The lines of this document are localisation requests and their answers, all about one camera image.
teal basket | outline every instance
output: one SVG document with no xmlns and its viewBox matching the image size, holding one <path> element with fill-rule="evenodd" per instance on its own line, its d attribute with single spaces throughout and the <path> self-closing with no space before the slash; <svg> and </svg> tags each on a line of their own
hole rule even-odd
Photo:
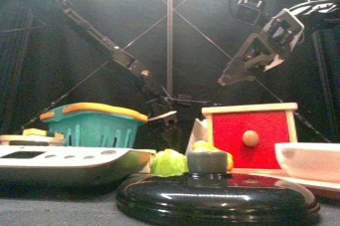
<svg viewBox="0 0 340 226">
<path fill-rule="evenodd" d="M 125 108 L 79 103 L 43 113 L 40 120 L 49 132 L 64 135 L 65 146 L 131 148 L 148 118 Z"/>
</svg>

black curtain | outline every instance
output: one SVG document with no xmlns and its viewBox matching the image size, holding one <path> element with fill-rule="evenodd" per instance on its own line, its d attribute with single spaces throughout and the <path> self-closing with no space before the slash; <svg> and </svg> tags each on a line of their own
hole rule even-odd
<svg viewBox="0 0 340 226">
<path fill-rule="evenodd" d="M 235 21 L 228 0 L 173 0 L 173 95 L 192 96 L 223 106 L 297 102 L 299 113 L 333 141 L 339 139 L 337 122 L 329 121 L 329 109 L 339 119 L 339 27 L 321 32 L 327 68 L 320 70 L 313 41 L 307 37 L 291 58 L 259 82 L 220 87 L 217 78 L 245 38 L 261 27 Z M 305 0 L 265 0 L 265 12 L 273 16 L 283 8 Z M 8 7 L 1 0 L 1 30 L 44 25 L 44 16 L 31 7 Z M 125 48 L 167 86 L 168 6 L 167 0 L 71 0 L 73 9 L 111 40 Z M 96 102 L 148 113 L 145 98 L 135 77 L 80 38 L 68 26 L 48 22 L 41 29 L 1 33 L 1 132 L 15 133 L 21 126 L 45 127 L 32 120 L 43 109 L 76 102 Z M 20 39 L 16 44 L 9 37 Z M 8 49 L 16 49 L 8 56 Z M 15 70 L 20 62 L 23 68 Z M 13 84 L 13 77 L 20 81 Z M 323 78 L 328 79 L 327 95 Z M 200 107 L 177 107 L 179 124 L 185 137 Z M 316 131 L 296 121 L 299 140 L 321 141 Z"/>
</svg>

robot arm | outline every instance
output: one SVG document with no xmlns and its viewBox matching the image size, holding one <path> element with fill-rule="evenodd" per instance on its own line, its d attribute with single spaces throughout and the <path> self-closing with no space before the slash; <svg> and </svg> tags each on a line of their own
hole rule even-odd
<svg viewBox="0 0 340 226">
<path fill-rule="evenodd" d="M 23 0 L 33 6 L 44 21 L 65 23 L 77 34 L 108 55 L 140 81 L 140 88 L 145 93 L 151 115 L 160 115 L 171 110 L 171 99 L 165 89 L 153 80 L 149 70 L 84 20 L 73 10 L 69 0 Z"/>
<path fill-rule="evenodd" d="M 340 0 L 311 1 L 283 9 L 259 34 L 251 34 L 217 82 L 225 86 L 255 80 L 289 56 L 303 35 L 340 24 Z"/>
</svg>

round black lid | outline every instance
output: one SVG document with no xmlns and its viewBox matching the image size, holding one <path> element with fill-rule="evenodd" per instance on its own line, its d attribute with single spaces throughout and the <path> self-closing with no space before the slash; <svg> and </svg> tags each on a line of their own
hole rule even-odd
<svg viewBox="0 0 340 226">
<path fill-rule="evenodd" d="M 312 225 L 319 203 L 299 184 L 247 174 L 133 176 L 117 189 L 129 216 L 160 225 Z"/>
</svg>

table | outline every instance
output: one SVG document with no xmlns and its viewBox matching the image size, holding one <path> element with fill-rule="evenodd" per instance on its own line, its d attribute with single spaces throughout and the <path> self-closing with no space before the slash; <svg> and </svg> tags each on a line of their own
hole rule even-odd
<svg viewBox="0 0 340 226">
<path fill-rule="evenodd" d="M 1 186 L 1 226 L 149 225 L 128 217 L 116 205 L 120 183 L 103 189 L 59 189 L 53 187 Z M 340 200 L 319 198 L 320 219 L 315 225 L 337 226 Z"/>
</svg>

